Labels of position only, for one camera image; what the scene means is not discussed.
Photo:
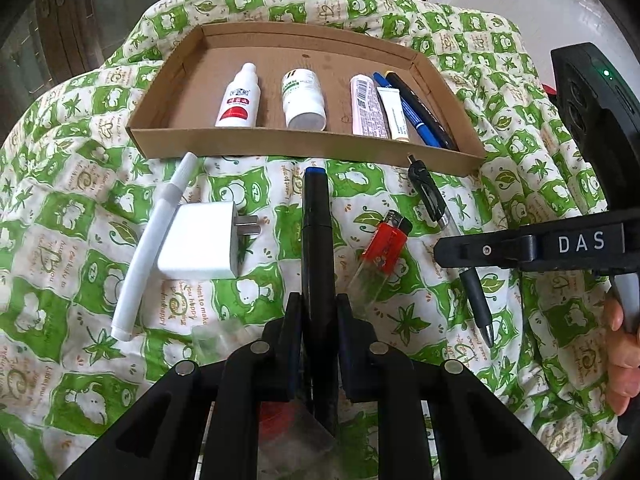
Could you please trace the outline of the person right hand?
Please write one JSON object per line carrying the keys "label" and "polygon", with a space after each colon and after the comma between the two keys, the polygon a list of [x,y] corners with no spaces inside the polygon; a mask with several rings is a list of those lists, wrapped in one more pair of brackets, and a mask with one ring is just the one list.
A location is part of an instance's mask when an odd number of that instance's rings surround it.
{"label": "person right hand", "polygon": [[626,412],[630,400],[639,394],[639,339],[624,331],[623,308],[613,294],[606,296],[604,319],[608,357],[606,402],[616,415],[621,415]]}

